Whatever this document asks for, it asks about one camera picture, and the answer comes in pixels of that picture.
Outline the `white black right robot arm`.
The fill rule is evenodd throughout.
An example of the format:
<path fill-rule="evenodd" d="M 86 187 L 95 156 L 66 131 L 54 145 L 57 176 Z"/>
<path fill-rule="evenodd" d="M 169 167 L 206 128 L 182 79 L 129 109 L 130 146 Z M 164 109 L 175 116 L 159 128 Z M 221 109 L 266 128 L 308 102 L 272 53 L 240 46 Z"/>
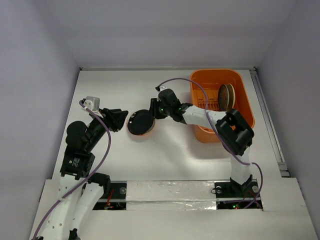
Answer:
<path fill-rule="evenodd" d="M 212 129 L 231 155 L 230 190 L 235 196 L 245 195 L 253 179 L 249 152 L 254 131 L 238 110 L 214 111 L 181 103 L 169 88 L 161 90 L 157 98 L 150 100 L 149 110 L 153 119 L 171 117 L 178 123 Z"/>

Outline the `blue patterned plate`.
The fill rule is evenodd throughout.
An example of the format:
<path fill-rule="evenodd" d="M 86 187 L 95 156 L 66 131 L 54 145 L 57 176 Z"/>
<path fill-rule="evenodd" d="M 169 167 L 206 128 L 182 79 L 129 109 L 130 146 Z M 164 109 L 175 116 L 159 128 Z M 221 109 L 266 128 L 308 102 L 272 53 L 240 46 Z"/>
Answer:
<path fill-rule="evenodd" d="M 218 105 L 220 111 L 227 112 L 232 103 L 231 93 L 226 84 L 220 86 L 218 90 Z"/>

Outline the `dark brown plate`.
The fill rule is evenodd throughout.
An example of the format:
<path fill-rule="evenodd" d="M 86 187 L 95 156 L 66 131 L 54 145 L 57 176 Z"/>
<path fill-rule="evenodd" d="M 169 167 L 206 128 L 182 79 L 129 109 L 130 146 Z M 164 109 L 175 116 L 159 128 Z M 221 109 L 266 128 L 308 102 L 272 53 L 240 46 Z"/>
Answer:
<path fill-rule="evenodd" d="M 155 125 L 155 119 L 151 111 L 141 109 L 134 112 L 128 119 L 127 129 L 135 136 L 149 133 Z"/>

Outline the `orange plastic plate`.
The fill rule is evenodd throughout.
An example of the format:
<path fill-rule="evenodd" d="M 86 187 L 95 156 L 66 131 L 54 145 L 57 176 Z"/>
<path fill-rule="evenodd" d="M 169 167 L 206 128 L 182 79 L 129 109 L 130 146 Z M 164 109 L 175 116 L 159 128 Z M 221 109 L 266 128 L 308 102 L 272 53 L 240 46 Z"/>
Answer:
<path fill-rule="evenodd" d="M 141 133 L 141 134 L 138 134 L 136 132 L 132 132 L 132 131 L 129 131 L 129 133 L 133 136 L 138 136 L 138 137 L 144 137 L 144 136 L 147 136 L 149 135 L 150 133 L 152 132 L 152 129 L 151 130 L 148 130 L 147 132 L 145 133 Z"/>

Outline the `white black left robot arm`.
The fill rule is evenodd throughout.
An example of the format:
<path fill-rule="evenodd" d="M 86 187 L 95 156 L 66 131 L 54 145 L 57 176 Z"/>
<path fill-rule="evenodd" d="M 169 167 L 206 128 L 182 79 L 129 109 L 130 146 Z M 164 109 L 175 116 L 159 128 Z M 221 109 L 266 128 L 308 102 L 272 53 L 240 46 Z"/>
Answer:
<path fill-rule="evenodd" d="M 92 117 L 89 125 L 72 122 L 66 130 L 66 149 L 60 168 L 56 202 L 41 219 L 34 240 L 79 240 L 81 229 L 100 198 L 112 194 L 110 176 L 98 173 L 107 155 L 92 169 L 92 150 L 103 137 L 124 126 L 127 110 L 82 109 Z"/>

